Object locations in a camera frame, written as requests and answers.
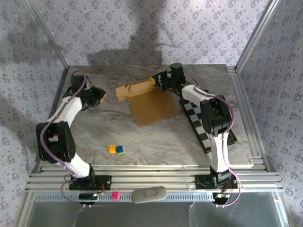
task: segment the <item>pink cube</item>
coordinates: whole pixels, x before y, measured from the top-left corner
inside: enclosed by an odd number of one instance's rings
[[[119,192],[112,192],[112,200],[119,200],[120,193]]]

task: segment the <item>checkerboard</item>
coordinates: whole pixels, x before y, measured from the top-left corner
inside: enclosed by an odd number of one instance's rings
[[[179,102],[180,102],[180,104],[189,120],[189,123],[191,124],[191,127],[193,128],[204,152],[205,153],[211,152],[212,149],[210,146],[210,140],[202,126],[200,107],[196,106],[195,104],[193,104],[190,101],[185,100],[185,99],[181,99]],[[235,141],[237,141],[237,138],[233,134],[232,130],[230,130],[228,138],[227,138],[227,145],[234,144]]]

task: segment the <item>marble surface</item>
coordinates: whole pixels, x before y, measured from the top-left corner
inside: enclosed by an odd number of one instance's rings
[[[84,70],[94,86],[107,92],[101,105],[79,112],[71,125],[77,154],[84,161],[92,165],[210,165],[211,153],[203,152],[176,95],[172,93],[178,115],[144,127],[135,124],[129,102],[118,102],[115,88],[168,68],[167,65],[70,67],[62,95],[76,69]],[[183,68],[202,89],[224,95],[232,105],[236,120],[232,130],[238,141],[229,146],[229,161],[247,164],[251,153],[226,65],[184,65]],[[125,154],[110,154],[110,144],[123,145]]]

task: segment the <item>flattened cardboard box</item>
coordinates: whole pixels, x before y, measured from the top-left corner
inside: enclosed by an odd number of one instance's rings
[[[137,125],[145,126],[178,114],[175,103],[168,92],[161,92],[149,79],[116,88],[119,101],[133,102],[130,110]]]

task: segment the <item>yellow cube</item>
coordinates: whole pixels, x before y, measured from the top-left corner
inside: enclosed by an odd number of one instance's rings
[[[115,145],[109,145],[109,152],[111,154],[116,154],[116,146]]]

